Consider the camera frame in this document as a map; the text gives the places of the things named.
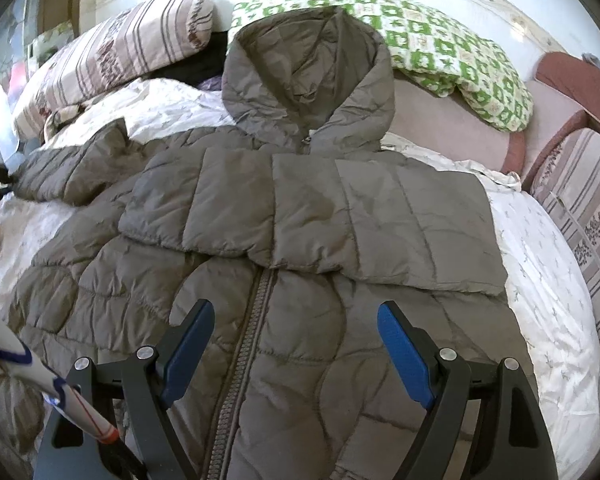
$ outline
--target zipper teeth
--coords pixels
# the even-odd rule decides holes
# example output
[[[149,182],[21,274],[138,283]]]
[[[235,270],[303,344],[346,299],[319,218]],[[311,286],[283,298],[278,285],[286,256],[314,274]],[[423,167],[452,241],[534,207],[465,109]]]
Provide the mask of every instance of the zipper teeth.
[[[260,325],[264,311],[264,303],[267,290],[269,289],[271,276],[272,271],[265,269],[260,277],[260,283],[258,284],[258,289],[253,300],[253,307],[247,322],[246,330],[244,331],[244,337],[242,338],[240,349],[238,350],[235,370],[218,415],[216,437],[211,450],[206,480],[218,480],[223,473],[222,466],[225,462],[226,454],[230,450],[228,443],[230,442],[233,433],[235,433],[235,428],[233,428],[235,411],[238,401],[244,395],[244,390],[246,388],[245,378],[247,377],[251,368],[251,363],[253,362],[253,346],[256,342],[258,326]]]

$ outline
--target green checkered pillow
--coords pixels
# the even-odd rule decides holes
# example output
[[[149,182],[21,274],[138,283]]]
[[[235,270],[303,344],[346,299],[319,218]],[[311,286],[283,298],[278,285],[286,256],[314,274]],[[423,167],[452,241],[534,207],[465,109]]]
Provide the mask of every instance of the green checkered pillow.
[[[286,10],[338,5],[378,30],[393,66],[440,97],[458,86],[481,118],[505,132],[526,127],[529,90],[504,51],[443,12],[410,0],[243,0],[229,42],[248,23]]]

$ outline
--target bed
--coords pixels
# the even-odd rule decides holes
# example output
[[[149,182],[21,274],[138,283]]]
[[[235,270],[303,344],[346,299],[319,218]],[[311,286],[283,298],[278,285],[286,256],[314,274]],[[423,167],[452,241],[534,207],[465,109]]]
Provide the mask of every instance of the bed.
[[[83,144],[120,116],[129,137],[140,142],[233,122],[219,92],[168,79],[135,80],[93,105],[42,149]],[[476,174],[483,184],[509,275],[507,298],[533,361],[560,478],[578,478],[600,447],[600,344],[573,253],[512,174],[471,161],[453,162],[394,134],[387,134],[382,143],[440,171]],[[0,202],[0,310],[34,254],[78,209],[60,202],[26,202],[13,195]]]

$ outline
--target blue gripper pad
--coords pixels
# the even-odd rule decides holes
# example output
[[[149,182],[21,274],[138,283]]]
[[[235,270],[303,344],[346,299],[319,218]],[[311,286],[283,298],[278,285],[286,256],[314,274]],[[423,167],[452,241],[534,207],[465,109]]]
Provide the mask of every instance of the blue gripper pad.
[[[429,386],[429,371],[400,322],[384,303],[378,308],[378,332],[411,399],[429,411],[436,400]]]
[[[164,388],[160,400],[166,408],[184,395],[200,362],[216,323],[213,305],[206,302],[191,323],[180,345],[164,367]]]

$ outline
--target jacket zipper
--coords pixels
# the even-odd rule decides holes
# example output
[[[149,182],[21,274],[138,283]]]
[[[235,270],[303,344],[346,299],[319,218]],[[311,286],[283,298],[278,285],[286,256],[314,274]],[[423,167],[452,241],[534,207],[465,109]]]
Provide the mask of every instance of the jacket zipper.
[[[266,304],[277,271],[263,269],[258,286],[247,308],[245,329],[234,353],[228,374],[228,388],[216,418],[216,434],[206,467],[206,480],[222,480],[226,476],[235,432],[238,428],[240,404],[247,388],[251,364],[256,354],[260,331],[266,314]]]

